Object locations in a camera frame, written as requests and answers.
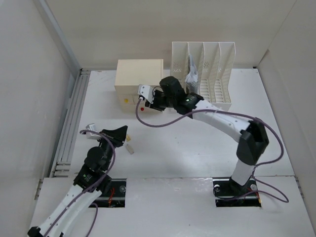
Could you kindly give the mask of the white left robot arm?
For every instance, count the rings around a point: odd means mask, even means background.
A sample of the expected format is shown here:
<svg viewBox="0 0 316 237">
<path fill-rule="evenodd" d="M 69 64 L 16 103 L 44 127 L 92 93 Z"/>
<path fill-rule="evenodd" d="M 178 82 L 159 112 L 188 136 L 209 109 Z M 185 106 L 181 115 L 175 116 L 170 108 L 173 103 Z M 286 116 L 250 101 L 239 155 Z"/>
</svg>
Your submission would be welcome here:
<svg viewBox="0 0 316 237">
<path fill-rule="evenodd" d="M 116 148 L 122 147 L 126 140 L 128 126 L 114 130 L 96 131 L 89 124 L 80 133 L 99 145 L 88 150 L 79 173 L 55 210 L 38 226 L 31 227 L 29 237 L 68 237 L 81 216 L 100 196 L 105 196 L 111 188 L 109 172 L 116 160 Z"/>
</svg>

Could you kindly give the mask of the grey setup guide booklet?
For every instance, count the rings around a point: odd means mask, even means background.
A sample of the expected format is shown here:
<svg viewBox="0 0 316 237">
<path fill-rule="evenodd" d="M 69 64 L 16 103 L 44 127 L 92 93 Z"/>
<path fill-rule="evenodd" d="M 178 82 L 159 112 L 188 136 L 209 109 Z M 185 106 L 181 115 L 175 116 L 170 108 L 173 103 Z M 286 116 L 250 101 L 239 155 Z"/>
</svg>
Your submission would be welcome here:
<svg viewBox="0 0 316 237">
<path fill-rule="evenodd" d="M 191 54 L 189 55 L 188 74 L 185 83 L 189 92 L 198 93 L 198 70 Z"/>
</svg>

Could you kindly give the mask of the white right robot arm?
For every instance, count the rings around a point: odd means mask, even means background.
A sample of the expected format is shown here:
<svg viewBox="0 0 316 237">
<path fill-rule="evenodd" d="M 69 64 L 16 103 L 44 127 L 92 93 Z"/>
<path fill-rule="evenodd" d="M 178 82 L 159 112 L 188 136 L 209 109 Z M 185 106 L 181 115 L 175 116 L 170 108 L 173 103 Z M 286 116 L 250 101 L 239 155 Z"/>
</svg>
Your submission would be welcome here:
<svg viewBox="0 0 316 237">
<path fill-rule="evenodd" d="M 229 181 L 229 189 L 236 195 L 245 191 L 253 168 L 269 144 L 264 125 L 252 118 L 244 120 L 228 115 L 202 96 L 187 93 L 175 77 L 163 78 L 159 85 L 160 90 L 147 85 L 139 87 L 139 95 L 146 99 L 146 107 L 158 111 L 173 108 L 181 115 L 217 128 L 238 143 L 238 161 Z"/>
</svg>

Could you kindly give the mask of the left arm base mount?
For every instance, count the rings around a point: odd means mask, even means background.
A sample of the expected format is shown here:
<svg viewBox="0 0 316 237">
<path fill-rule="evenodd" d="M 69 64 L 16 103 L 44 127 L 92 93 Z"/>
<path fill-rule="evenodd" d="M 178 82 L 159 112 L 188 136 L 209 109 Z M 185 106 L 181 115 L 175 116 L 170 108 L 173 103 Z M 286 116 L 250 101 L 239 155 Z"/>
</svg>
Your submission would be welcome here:
<svg viewBox="0 0 316 237">
<path fill-rule="evenodd" d="M 113 179 L 110 189 L 93 201 L 99 208 L 124 208 L 126 179 Z"/>
</svg>

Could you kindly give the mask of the grey eraser block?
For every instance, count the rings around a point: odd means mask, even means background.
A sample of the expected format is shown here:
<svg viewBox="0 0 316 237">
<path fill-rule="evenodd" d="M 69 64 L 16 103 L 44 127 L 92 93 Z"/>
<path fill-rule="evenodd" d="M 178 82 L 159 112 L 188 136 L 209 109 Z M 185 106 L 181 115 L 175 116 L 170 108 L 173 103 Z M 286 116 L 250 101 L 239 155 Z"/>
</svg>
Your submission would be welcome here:
<svg viewBox="0 0 316 237">
<path fill-rule="evenodd" d="M 126 149 L 131 155 L 134 154 L 134 149 L 130 144 L 126 145 Z"/>
</svg>

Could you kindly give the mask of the beige wooden drawer cabinet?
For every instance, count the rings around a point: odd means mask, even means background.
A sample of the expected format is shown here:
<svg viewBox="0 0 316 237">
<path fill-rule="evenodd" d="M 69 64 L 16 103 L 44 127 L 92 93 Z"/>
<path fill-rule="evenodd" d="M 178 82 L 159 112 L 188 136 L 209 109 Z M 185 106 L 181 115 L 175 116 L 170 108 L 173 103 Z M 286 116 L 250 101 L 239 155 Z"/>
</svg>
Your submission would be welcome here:
<svg viewBox="0 0 316 237">
<path fill-rule="evenodd" d="M 124 113 L 134 113 L 139 85 L 159 86 L 163 78 L 163 59 L 119 59 L 115 90 Z"/>
</svg>

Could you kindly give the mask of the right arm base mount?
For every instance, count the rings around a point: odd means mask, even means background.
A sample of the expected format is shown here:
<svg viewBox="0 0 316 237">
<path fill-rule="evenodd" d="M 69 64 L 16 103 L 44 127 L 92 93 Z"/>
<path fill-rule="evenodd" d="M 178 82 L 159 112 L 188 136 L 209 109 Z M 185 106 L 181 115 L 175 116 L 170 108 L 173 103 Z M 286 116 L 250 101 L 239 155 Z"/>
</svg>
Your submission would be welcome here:
<svg viewBox="0 0 316 237">
<path fill-rule="evenodd" d="M 240 186 L 230 177 L 212 179 L 216 207 L 261 207 L 257 183 L 250 178 Z"/>
</svg>

